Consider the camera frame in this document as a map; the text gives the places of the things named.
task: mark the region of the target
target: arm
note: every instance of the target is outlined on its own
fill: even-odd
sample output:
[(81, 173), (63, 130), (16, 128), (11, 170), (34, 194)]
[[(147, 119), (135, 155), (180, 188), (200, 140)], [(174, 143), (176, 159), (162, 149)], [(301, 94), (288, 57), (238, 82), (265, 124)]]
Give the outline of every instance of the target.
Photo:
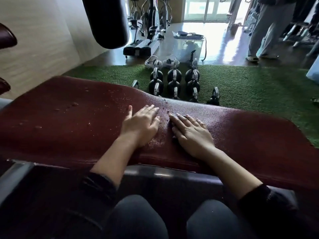
[(260, 238), (318, 238), (304, 217), (281, 194), (217, 149), (206, 125), (186, 115), (169, 115), (179, 144), (206, 162), (239, 199), (239, 208)]
[(51, 225), (54, 238), (101, 237), (105, 218), (114, 207), (116, 190), (132, 153), (157, 133), (160, 117), (154, 117), (158, 110), (154, 105), (145, 106), (132, 116), (132, 106), (129, 106), (119, 137), (82, 180), (80, 187), (66, 198), (69, 205)]

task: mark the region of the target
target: person's left hand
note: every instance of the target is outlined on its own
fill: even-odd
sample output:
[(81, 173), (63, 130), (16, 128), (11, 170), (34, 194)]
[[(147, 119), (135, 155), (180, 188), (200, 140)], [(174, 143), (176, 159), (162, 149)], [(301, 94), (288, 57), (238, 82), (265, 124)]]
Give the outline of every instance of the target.
[(120, 137), (133, 141), (136, 148), (146, 145), (157, 133), (160, 116), (155, 116), (158, 110), (159, 108), (154, 105), (146, 105), (132, 116), (132, 106), (129, 106), (128, 115), (122, 123)]

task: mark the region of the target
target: glass door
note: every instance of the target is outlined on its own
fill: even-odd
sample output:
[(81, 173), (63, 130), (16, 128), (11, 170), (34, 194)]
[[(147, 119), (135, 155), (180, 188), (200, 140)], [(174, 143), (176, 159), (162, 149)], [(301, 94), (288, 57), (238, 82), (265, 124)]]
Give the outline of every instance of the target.
[(185, 0), (184, 21), (226, 23), (233, 0)]

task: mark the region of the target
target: dark shirt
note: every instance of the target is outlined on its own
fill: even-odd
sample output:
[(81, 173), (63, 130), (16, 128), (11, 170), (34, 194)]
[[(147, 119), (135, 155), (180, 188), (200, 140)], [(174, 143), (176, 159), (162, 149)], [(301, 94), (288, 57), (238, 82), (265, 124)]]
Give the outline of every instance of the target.
[[(53, 238), (101, 238), (116, 191), (107, 177), (90, 173), (72, 193)], [(249, 192), (238, 205), (259, 238), (319, 238), (285, 196), (265, 185)]]
[[(266, 4), (266, 5), (276, 5), (276, 0), (258, 0), (259, 3), (261, 4)], [(283, 4), (288, 4), (288, 3), (295, 3), (297, 0), (284, 0)]]

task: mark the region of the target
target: green turf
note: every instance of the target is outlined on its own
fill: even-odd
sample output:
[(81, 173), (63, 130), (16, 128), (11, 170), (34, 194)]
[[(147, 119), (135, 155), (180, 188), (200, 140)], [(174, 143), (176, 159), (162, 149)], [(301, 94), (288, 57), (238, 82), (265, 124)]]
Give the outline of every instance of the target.
[[(184, 75), (186, 66), (179, 68)], [(261, 68), (240, 66), (199, 66), (199, 101), (205, 103), (215, 86), (220, 91), (220, 104), (226, 107), (258, 111), (285, 117), (296, 124), (308, 139), (319, 148), (319, 108), (311, 103), (311, 98), (319, 97), (319, 86), (306, 78), (307, 70), (293, 68)], [(164, 74), (167, 97), (166, 76)], [(122, 85), (139, 81), (140, 89), (148, 91), (151, 70), (143, 65), (86, 67), (80, 66), (67, 75)], [(185, 81), (181, 82), (182, 100), (185, 94)]]

